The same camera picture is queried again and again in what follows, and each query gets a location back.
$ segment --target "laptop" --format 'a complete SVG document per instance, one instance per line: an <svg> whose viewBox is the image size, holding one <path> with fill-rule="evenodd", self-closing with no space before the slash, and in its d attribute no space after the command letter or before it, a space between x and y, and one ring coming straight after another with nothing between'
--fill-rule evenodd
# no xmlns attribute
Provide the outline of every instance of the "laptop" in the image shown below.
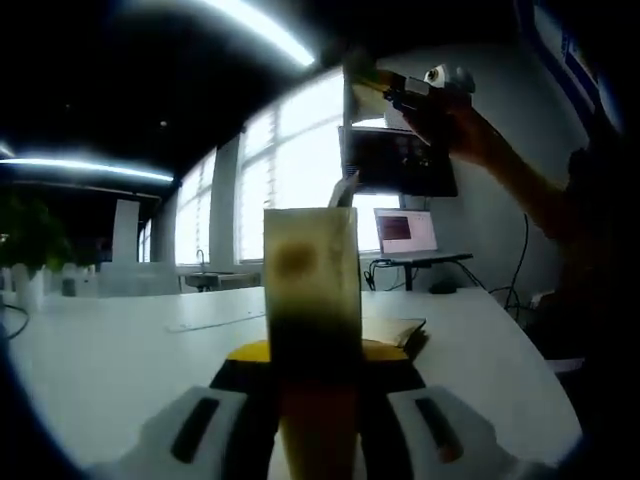
<svg viewBox="0 0 640 480"><path fill-rule="evenodd" d="M380 257L389 260L426 260L450 257L438 250L431 212L375 208Z"/></svg>

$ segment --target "ceiling light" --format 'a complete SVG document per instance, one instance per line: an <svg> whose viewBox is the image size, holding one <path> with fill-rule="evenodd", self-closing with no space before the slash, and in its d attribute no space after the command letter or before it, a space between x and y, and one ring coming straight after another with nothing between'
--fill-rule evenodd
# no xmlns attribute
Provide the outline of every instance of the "ceiling light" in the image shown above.
<svg viewBox="0 0 640 480"><path fill-rule="evenodd" d="M9 145L7 145L6 143L0 143L0 153L7 155L8 157L15 156L13 150L11 150L11 148L9 148Z"/></svg>
<svg viewBox="0 0 640 480"><path fill-rule="evenodd" d="M157 173L143 172L142 170L133 170L131 168L111 167L109 165L100 165L98 163L79 162L76 160L46 160L42 158L11 158L8 160L0 160L0 164L6 165L39 165L43 167L68 168L72 170L93 170L98 172L119 173L122 175L131 175L134 177L151 178L162 182L172 182L173 177L170 175L159 175Z"/></svg>
<svg viewBox="0 0 640 480"><path fill-rule="evenodd" d="M204 0L236 21L244 24L265 40L273 43L280 50L296 60L303 67L314 62L313 56L280 25L264 13L240 0Z"/></svg>

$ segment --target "faucet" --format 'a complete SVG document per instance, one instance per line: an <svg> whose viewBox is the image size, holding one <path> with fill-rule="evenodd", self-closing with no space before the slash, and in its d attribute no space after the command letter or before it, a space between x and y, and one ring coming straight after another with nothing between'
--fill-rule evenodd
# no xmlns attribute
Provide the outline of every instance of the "faucet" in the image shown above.
<svg viewBox="0 0 640 480"><path fill-rule="evenodd" d="M196 258L198 258L200 254L202 254L202 261L200 262L200 268L202 269L202 273L204 273L204 252L202 251L201 248L199 248L198 251L196 252Z"/></svg>

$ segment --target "white table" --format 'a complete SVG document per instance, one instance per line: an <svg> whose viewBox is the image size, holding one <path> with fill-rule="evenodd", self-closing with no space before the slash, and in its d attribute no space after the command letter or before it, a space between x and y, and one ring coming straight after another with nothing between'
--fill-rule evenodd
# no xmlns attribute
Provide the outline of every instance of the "white table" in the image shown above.
<svg viewBox="0 0 640 480"><path fill-rule="evenodd" d="M426 317L431 339L415 364L495 425L514 455L554 463L578 440L562 387L515 322L484 290L453 295L364 292L363 316ZM43 417L80 465L112 460L142 423L192 385L208 385L226 355L266 337L265 320L167 333L171 323L224 322L264 310L260 287L138 298L48 298L11 342Z"/></svg>

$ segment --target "laptop screen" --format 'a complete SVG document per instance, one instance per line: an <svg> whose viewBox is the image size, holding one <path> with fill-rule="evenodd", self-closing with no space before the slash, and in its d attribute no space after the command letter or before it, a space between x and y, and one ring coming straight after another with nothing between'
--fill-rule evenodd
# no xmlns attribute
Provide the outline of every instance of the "laptop screen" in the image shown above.
<svg viewBox="0 0 640 480"><path fill-rule="evenodd" d="M382 253L437 250L431 212L375 209Z"/></svg>

